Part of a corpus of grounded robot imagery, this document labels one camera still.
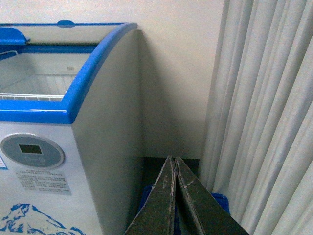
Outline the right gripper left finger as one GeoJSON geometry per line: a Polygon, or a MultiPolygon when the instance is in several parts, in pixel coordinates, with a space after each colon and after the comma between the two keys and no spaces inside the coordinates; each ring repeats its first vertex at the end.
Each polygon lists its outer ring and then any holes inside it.
{"type": "Polygon", "coordinates": [[[175,220],[177,171],[172,156],[167,157],[147,200],[126,235],[172,235],[175,220]]]}

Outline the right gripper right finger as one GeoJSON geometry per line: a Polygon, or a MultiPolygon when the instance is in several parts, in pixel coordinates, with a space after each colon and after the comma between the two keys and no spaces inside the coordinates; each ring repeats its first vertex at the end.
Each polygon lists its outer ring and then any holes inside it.
{"type": "Polygon", "coordinates": [[[214,199],[180,157],[177,169],[176,200],[183,224],[191,235],[246,235],[239,225],[214,199]]]}

